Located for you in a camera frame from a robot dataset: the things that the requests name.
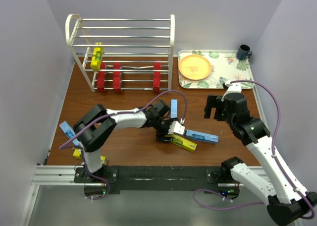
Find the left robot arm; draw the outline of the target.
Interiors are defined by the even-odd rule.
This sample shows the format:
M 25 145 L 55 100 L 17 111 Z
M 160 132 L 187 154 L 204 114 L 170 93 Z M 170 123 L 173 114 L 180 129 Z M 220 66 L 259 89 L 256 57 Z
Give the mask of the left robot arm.
M 98 182 L 103 176 L 100 148 L 114 130 L 124 128 L 149 128 L 156 130 L 156 139 L 164 141 L 175 118 L 166 117 L 170 111 L 166 102 L 159 100 L 149 108 L 115 111 L 98 104 L 89 110 L 74 126 L 81 142 L 87 166 L 85 177 Z

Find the red toothpaste box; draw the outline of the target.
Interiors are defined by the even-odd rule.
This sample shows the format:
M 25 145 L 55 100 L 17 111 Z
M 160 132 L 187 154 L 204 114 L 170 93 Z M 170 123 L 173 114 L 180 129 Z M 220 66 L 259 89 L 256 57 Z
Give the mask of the red toothpaste box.
M 106 69 L 106 63 L 102 62 L 97 74 L 96 87 L 98 92 L 105 92 L 105 77 L 106 77 L 105 69 Z
M 116 93 L 121 93 L 121 64 L 119 62 L 115 62 L 113 64 L 113 82 L 112 87 Z
M 160 82 L 161 82 L 161 63 L 154 63 L 154 72 L 153 72 L 153 91 L 158 93 L 160 91 Z

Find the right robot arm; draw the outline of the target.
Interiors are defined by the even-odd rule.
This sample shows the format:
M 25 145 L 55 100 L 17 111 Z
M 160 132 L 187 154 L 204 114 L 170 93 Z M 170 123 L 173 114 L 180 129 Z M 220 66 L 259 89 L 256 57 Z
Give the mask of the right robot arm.
M 234 136 L 256 157 L 268 180 L 250 170 L 238 157 L 232 157 L 221 164 L 223 181 L 237 181 L 245 185 L 266 205 L 271 219 L 279 226 L 287 226 L 303 217 L 317 204 L 316 192 L 309 192 L 290 171 L 276 147 L 262 120 L 251 117 L 247 101 L 241 93 L 225 96 L 208 95 L 204 117 L 225 121 Z

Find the yellow toothpaste box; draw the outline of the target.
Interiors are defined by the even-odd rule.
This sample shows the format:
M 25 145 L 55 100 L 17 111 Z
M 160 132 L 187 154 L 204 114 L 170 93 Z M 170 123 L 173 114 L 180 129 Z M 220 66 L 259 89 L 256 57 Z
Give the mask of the yellow toothpaste box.
M 90 67 L 94 72 L 100 70 L 102 59 L 103 59 L 103 47 L 102 42 L 96 42 L 96 47 L 94 47 Z
M 82 154 L 80 149 L 74 149 L 72 156 L 78 160 L 82 159 Z M 101 156 L 101 161 L 103 165 L 107 164 L 107 158 L 105 156 Z
M 166 137 L 168 138 L 171 138 L 171 142 L 187 151 L 190 151 L 190 152 L 194 152 L 196 147 L 197 147 L 197 144 L 192 142 L 192 141 L 189 141 L 179 135 L 176 135 L 176 134 L 170 134 L 170 135 L 166 135 Z

